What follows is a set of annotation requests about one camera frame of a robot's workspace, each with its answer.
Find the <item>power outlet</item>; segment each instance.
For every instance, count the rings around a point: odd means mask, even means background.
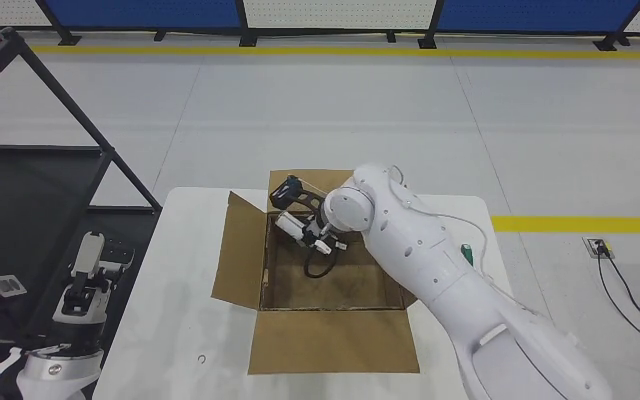
[[[587,247],[587,252],[589,252],[589,255],[591,256],[591,258],[598,258],[598,243],[600,243],[601,241],[604,242],[605,246],[607,246],[611,259],[616,258],[615,254],[613,254],[613,249],[611,248],[611,245],[605,239],[583,237],[582,241],[584,242],[584,245]],[[600,256],[600,258],[607,258],[607,257],[603,254]]]

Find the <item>open cardboard box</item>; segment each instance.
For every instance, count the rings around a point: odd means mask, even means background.
[[[295,175],[324,194],[352,173],[272,171],[269,193]],[[289,211],[308,212],[298,204]],[[308,249],[274,225],[279,212],[269,204],[265,214],[229,194],[211,296],[258,311],[249,374],[419,372],[406,311],[415,298],[380,268],[362,236],[347,234],[349,247],[333,270],[311,279],[302,268]],[[310,270],[326,264],[318,254]]]

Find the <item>gray floor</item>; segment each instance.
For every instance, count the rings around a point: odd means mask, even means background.
[[[353,45],[319,38],[261,45],[312,46],[322,40]],[[380,39],[357,40],[376,46]],[[413,46],[414,40],[401,38],[399,46]],[[237,45],[185,36],[160,45],[211,43]],[[81,42],[91,44],[153,45],[144,35],[88,35]],[[440,47],[589,51],[593,46],[586,40],[443,38]],[[378,161],[400,165],[416,192],[477,195],[494,215],[640,215],[640,61],[42,59],[160,201],[176,186],[266,188],[270,169],[353,168]],[[17,61],[0,75],[0,143],[91,141]],[[94,203],[144,204],[115,170]],[[616,399],[640,399],[640,334],[610,305],[581,236],[500,233],[498,238],[516,296],[580,339]],[[607,238],[640,296],[639,238]],[[640,313],[608,266],[605,279],[640,324]]]

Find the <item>table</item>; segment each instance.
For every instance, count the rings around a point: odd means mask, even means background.
[[[267,191],[234,192],[266,210]],[[422,303],[408,309],[420,374],[247,375],[256,311],[211,298],[229,189],[176,188],[167,198],[94,398],[467,399],[453,346]],[[484,201],[420,196],[436,212],[480,225],[485,271],[511,291]],[[445,219],[477,256],[482,235]]]

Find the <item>yellow floor line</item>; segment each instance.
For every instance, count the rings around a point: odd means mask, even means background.
[[[538,51],[538,50],[420,50],[407,48],[349,47],[113,47],[113,46],[32,46],[37,53],[53,54],[126,54],[175,56],[396,56],[396,57],[476,57],[533,59],[625,59],[640,60],[640,52],[628,51]]]
[[[496,232],[640,233],[637,217],[491,217]]]

